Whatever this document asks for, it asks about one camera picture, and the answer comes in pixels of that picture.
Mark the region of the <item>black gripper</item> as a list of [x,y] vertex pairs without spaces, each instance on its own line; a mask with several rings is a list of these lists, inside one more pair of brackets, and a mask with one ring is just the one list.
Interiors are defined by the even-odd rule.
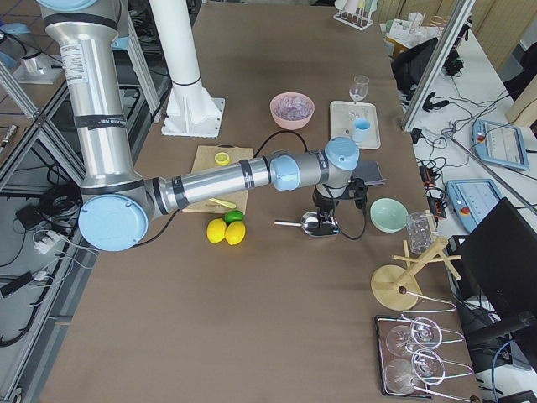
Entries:
[[334,217],[339,202],[354,202],[358,210],[367,212],[367,185],[361,178],[352,177],[347,185],[341,188],[326,184],[317,185],[312,198],[321,217]]

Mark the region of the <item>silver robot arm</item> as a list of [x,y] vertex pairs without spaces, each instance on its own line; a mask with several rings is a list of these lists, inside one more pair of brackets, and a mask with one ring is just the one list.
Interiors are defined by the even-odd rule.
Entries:
[[156,217],[268,184],[280,191],[313,186],[323,195],[346,190],[359,150],[345,137],[304,154],[282,151],[171,179],[144,179],[133,168],[112,53],[113,44],[125,37],[128,5],[43,1],[40,8],[46,33],[58,43],[63,60],[86,169],[78,226],[93,246],[130,249]]

